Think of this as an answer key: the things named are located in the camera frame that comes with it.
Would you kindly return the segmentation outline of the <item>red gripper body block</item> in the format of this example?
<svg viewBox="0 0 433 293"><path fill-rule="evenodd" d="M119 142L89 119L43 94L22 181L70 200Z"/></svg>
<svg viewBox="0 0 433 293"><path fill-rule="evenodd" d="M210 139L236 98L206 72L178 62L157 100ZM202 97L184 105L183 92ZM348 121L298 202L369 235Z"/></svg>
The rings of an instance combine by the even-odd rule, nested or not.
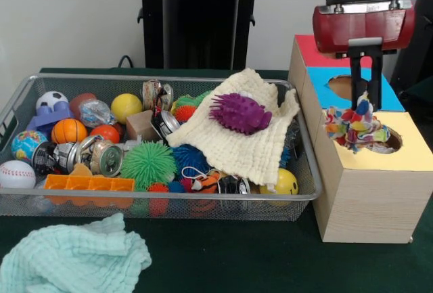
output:
<svg viewBox="0 0 433 293"><path fill-rule="evenodd" d="M410 0L317 6L313 32L322 54L343 54L351 47L381 45L383 51L406 48L415 29Z"/></svg>

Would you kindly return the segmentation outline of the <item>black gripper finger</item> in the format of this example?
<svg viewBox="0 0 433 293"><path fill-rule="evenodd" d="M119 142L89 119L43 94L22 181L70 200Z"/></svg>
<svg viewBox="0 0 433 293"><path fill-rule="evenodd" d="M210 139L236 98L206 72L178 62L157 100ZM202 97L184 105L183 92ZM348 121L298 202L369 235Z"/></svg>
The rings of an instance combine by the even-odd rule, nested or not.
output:
<svg viewBox="0 0 433 293"><path fill-rule="evenodd" d="M352 55L350 57L351 71L351 109L356 110L358 99L363 94L364 86L361 78L361 58Z"/></svg>
<svg viewBox="0 0 433 293"><path fill-rule="evenodd" d="M374 110L382 108L382 68L383 54L377 52L371 56L371 80L368 82L368 98Z"/></svg>

